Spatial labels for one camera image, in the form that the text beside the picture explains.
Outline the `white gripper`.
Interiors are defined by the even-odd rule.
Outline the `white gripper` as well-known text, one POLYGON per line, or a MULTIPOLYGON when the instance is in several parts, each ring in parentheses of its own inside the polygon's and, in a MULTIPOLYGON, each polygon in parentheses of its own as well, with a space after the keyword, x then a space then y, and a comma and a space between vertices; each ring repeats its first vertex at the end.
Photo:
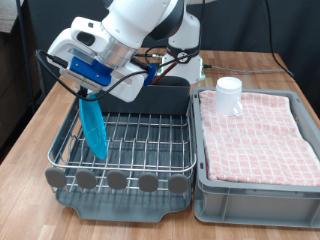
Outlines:
POLYGON ((80 87, 78 98, 96 101, 94 94, 110 94, 132 102, 139 94, 145 74, 132 73, 141 68, 130 60, 136 53, 114 38, 101 22, 76 17, 70 28, 63 30, 51 44, 48 62, 59 69, 62 76, 80 87))

